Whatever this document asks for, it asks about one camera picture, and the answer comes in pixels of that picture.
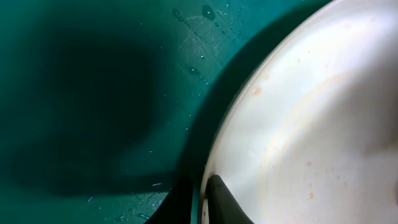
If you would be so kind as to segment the white plate with blue rim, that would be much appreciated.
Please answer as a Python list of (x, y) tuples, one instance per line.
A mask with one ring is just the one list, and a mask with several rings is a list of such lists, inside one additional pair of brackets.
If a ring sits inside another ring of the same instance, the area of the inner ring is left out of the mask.
[(332, 1), (237, 97), (212, 146), (254, 223), (397, 222), (397, 1)]

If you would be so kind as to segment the teal plastic tray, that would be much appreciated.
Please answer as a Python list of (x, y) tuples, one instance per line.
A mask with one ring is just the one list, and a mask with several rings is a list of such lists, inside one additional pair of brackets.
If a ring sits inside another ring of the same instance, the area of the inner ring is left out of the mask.
[(324, 1), (2, 1), (1, 222), (190, 223), (226, 110)]

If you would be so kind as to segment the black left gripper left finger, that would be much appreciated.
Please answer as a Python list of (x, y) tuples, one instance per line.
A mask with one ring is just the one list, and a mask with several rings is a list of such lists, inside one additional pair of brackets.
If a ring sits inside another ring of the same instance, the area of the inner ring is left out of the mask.
[(145, 224), (190, 224), (193, 182), (181, 177)]

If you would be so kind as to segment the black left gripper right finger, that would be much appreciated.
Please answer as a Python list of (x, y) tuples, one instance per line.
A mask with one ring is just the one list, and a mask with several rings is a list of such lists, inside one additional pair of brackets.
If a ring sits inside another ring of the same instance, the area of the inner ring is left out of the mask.
[(243, 212), (219, 175), (212, 175), (206, 184), (209, 224), (254, 224)]

